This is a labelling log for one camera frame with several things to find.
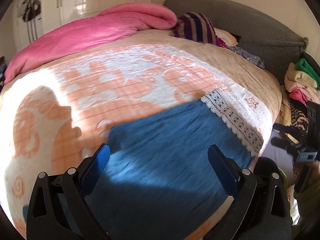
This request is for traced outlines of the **stack of folded clothes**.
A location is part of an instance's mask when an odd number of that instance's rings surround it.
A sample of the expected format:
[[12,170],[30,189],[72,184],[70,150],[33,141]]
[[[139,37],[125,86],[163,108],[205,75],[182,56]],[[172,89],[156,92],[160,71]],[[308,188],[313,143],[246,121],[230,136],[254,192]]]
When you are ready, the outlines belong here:
[[319,65],[301,58],[290,63],[281,87],[282,102],[277,122],[308,130],[307,103],[319,104]]

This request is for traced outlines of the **purple striped pillow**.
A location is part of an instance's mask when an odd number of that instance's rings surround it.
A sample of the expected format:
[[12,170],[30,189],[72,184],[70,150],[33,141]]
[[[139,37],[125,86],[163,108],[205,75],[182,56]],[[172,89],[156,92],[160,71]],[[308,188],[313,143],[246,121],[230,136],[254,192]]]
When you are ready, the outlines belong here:
[[225,42],[217,37],[211,20],[202,13],[186,12],[177,19],[172,32],[177,38],[227,48]]

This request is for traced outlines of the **grey padded headboard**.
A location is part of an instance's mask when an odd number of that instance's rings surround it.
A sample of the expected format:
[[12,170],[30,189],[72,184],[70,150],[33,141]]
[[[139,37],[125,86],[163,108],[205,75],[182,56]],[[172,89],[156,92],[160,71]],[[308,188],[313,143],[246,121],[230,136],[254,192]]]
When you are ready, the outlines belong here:
[[238,35],[238,46],[260,57],[281,85],[289,64],[300,59],[309,42],[271,16],[230,0],[165,0],[164,5],[177,16],[200,12],[214,27]]

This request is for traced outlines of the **blue floral fabric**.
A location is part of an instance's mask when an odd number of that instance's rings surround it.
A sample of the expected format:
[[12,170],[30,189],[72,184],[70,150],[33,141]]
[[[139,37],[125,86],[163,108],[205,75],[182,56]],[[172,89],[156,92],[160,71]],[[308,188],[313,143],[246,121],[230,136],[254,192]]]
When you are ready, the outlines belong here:
[[229,47],[227,47],[227,49],[229,49],[232,52],[243,57],[244,59],[246,59],[248,62],[254,64],[255,66],[257,66],[261,69],[265,69],[264,60],[262,58],[260,58],[259,56],[251,54],[238,46],[229,46]]

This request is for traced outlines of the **blue denim lace-hem pants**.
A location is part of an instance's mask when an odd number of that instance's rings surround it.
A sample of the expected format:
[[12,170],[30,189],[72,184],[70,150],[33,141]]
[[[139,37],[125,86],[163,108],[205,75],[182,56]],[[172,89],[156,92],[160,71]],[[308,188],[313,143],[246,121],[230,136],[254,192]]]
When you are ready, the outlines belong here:
[[248,168],[264,144],[254,121],[258,105],[231,104],[214,90],[200,100],[114,126],[110,159],[85,197],[110,239],[184,239],[228,194],[208,160],[216,145]]

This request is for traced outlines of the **cream orange patterned bed blanket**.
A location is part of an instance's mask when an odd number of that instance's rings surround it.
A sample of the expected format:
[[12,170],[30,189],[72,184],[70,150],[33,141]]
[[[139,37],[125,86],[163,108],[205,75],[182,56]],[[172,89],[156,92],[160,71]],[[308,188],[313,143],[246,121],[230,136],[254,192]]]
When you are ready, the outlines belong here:
[[41,171],[92,155],[112,126],[219,90],[265,141],[281,105],[278,80],[236,53],[145,30],[44,64],[1,92],[1,205],[20,236]]

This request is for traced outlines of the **pink quilt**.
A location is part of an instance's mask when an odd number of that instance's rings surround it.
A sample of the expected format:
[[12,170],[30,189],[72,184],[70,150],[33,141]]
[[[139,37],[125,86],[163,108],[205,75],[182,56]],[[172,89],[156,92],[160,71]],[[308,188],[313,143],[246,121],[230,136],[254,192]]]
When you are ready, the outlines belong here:
[[130,37],[138,31],[170,30],[176,23],[176,14],[160,4],[131,2],[109,7],[96,16],[56,28],[19,51],[4,73],[4,83],[62,57]]

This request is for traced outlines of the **hanging bags on door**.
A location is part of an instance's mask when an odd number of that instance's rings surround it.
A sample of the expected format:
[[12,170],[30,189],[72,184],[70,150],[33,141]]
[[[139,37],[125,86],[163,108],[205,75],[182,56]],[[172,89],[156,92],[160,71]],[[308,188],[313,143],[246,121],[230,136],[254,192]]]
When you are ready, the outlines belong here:
[[41,0],[18,0],[17,27],[22,47],[43,35]]

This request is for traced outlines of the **cream pillow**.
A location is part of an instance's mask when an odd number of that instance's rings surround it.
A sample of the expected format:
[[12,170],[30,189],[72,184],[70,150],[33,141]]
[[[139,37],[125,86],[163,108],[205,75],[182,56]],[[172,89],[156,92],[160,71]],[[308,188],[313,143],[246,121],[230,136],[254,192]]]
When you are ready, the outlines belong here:
[[222,40],[227,47],[234,47],[238,44],[236,38],[229,32],[219,28],[214,28],[214,31],[216,36]]

